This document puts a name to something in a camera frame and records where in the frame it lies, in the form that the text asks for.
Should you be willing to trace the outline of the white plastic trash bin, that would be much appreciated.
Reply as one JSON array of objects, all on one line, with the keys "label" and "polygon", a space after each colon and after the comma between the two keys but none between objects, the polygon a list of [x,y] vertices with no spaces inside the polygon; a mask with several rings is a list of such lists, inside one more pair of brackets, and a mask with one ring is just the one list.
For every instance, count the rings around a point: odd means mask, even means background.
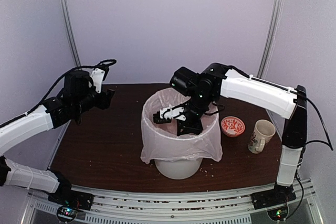
[{"label": "white plastic trash bin", "polygon": [[182,180],[192,177],[201,166],[203,159],[198,158],[194,161],[180,159],[178,161],[162,161],[155,159],[158,171],[165,177],[174,180]]}]

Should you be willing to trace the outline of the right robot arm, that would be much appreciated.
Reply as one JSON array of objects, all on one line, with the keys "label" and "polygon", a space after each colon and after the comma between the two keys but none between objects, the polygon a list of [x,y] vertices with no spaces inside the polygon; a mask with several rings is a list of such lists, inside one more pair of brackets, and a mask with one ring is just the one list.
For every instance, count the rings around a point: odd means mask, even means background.
[{"label": "right robot arm", "polygon": [[177,119],[177,134],[200,134],[201,117],[208,106],[220,97],[241,100],[285,119],[282,151],[274,188],[255,193],[257,202],[279,204],[295,199],[293,181],[302,160],[307,141],[307,102],[303,86],[284,87],[255,78],[242,70],[221,63],[210,64],[202,73],[180,67],[174,72],[170,86],[189,100],[162,113],[164,119]]}]

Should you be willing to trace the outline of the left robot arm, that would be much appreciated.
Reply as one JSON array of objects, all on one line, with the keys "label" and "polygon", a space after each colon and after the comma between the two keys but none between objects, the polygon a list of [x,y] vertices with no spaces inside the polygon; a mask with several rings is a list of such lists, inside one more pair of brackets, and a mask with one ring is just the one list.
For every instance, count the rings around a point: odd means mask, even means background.
[{"label": "left robot arm", "polygon": [[64,87],[55,97],[43,98],[34,108],[1,124],[1,186],[18,186],[47,193],[60,204],[71,205],[76,197],[71,183],[60,172],[31,168],[11,161],[4,154],[23,141],[74,120],[92,108],[110,106],[114,90],[102,90],[109,67],[92,67],[92,72],[73,69],[62,79]]}]

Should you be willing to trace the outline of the red patterned ceramic bowl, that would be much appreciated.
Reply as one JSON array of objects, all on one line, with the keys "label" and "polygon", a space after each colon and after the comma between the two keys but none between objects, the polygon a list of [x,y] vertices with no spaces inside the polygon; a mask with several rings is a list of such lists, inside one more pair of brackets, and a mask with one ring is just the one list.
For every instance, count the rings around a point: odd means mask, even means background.
[{"label": "red patterned ceramic bowl", "polygon": [[228,137],[238,137],[245,132],[244,122],[235,116],[227,116],[221,120],[222,132]]}]

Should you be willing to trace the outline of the cream patterned ceramic mug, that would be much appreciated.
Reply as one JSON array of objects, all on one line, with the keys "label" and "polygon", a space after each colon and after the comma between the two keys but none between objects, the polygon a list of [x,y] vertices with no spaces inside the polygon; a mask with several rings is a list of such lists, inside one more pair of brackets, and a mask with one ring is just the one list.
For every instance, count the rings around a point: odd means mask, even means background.
[{"label": "cream patterned ceramic mug", "polygon": [[270,121],[258,120],[248,143],[250,152],[253,154],[261,153],[275,133],[276,128]]}]

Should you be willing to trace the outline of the right aluminium frame post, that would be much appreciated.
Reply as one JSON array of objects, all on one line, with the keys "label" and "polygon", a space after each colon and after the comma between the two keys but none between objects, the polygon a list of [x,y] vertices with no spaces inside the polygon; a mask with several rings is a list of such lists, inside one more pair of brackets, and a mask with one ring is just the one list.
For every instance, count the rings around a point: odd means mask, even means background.
[{"label": "right aluminium frame post", "polygon": [[264,46],[264,50],[262,53],[257,77],[258,78],[264,78],[267,74],[267,70],[271,61],[272,52],[275,45],[275,37],[278,25],[280,23],[280,16],[282,12],[282,6],[283,6],[284,0],[274,0],[272,13],[271,13],[271,19],[270,24],[268,28],[268,33],[266,37],[266,42]]}]

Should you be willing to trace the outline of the aluminium frame post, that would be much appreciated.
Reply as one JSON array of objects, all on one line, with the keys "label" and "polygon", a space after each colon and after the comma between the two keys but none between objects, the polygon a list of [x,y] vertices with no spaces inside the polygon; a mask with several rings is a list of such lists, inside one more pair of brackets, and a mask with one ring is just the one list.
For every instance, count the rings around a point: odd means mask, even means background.
[{"label": "aluminium frame post", "polygon": [[266,37],[266,42],[264,46],[264,50],[262,53],[257,77],[258,78],[264,78],[267,74],[267,70],[271,61],[272,52],[275,45],[275,37],[278,25],[280,23],[280,16],[282,12],[282,6],[283,6],[284,0],[274,0],[272,13],[271,13],[271,19],[270,24],[268,28],[268,33]]},{"label": "aluminium frame post", "polygon": [[72,55],[75,66],[79,67],[81,66],[81,62],[80,62],[80,58],[78,55],[74,32],[73,32],[72,25],[71,25],[67,0],[60,0],[60,6],[61,6],[63,18],[64,18],[66,35],[68,38],[71,55]]}]

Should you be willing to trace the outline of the left aluminium frame post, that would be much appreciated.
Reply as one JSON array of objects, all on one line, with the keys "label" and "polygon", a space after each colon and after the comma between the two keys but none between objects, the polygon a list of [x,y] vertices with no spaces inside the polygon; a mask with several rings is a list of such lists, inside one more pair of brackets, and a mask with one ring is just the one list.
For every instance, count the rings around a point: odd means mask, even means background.
[{"label": "left aluminium frame post", "polygon": [[66,35],[68,38],[71,55],[72,55],[75,66],[79,67],[81,66],[81,62],[80,62],[80,58],[78,55],[74,32],[73,32],[72,25],[71,25],[67,0],[60,0],[60,6],[61,6],[63,18],[64,18]]}]

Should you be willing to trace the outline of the front aluminium rail base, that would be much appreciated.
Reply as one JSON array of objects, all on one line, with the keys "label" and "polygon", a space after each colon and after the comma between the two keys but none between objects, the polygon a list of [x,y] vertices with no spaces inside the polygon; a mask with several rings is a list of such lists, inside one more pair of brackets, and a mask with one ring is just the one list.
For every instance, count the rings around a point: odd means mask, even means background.
[{"label": "front aluminium rail base", "polygon": [[75,186],[93,194],[90,210],[82,210],[72,223],[274,223],[271,214],[289,207],[285,223],[325,223],[311,180],[294,183],[296,200],[256,209],[252,194],[273,185],[201,193],[131,193]]}]

